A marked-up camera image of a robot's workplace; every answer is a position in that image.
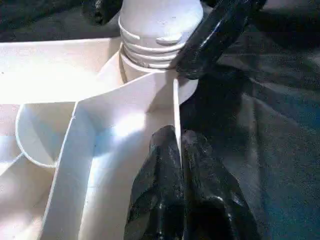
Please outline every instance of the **black plastic claw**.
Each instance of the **black plastic claw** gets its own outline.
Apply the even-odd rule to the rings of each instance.
[[[176,70],[188,79],[199,79],[223,51],[243,32],[253,12],[252,0],[220,0],[185,44]]]
[[[185,199],[180,154],[173,126],[153,134],[149,155],[136,176],[124,240],[180,240]]]
[[[185,131],[182,159],[188,199],[185,239],[259,240],[238,181],[215,157],[207,139]]]

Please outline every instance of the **white plastic tray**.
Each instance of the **white plastic tray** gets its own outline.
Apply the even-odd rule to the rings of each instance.
[[[180,143],[179,103],[197,82],[137,67],[120,46],[0,44],[1,240],[123,238],[151,135],[174,125]]]
[[[40,239],[122,239],[132,183],[152,134],[166,125],[175,126],[179,140],[178,82],[171,74],[150,73],[80,101],[62,145]]]

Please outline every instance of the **white plastic compartment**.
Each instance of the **white plastic compartment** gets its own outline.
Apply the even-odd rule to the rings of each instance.
[[[19,108],[16,141],[32,163],[54,173],[74,106],[74,102],[51,102]]]
[[[18,109],[0,104],[1,240],[37,239],[53,179],[21,154],[15,136]]]
[[[0,175],[0,239],[35,240],[53,176],[22,153]]]
[[[75,102],[101,94],[116,78],[99,73],[120,43],[119,37],[1,43],[0,103]]]
[[[123,239],[131,187],[152,134],[174,125],[180,144],[175,74],[150,73],[77,103],[39,239]]]

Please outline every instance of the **dark object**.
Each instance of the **dark object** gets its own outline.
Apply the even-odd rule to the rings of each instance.
[[[136,176],[124,240],[177,240],[184,229],[185,200],[173,126],[153,134],[149,155]]]
[[[249,17],[264,1],[220,0],[200,23],[177,57],[177,71],[199,79],[243,32]]]
[[[257,224],[237,180],[207,139],[185,131],[182,159],[188,189],[186,239],[259,240]]]
[[[122,2],[122,0],[85,0],[82,12],[90,24],[105,25],[120,11]]]

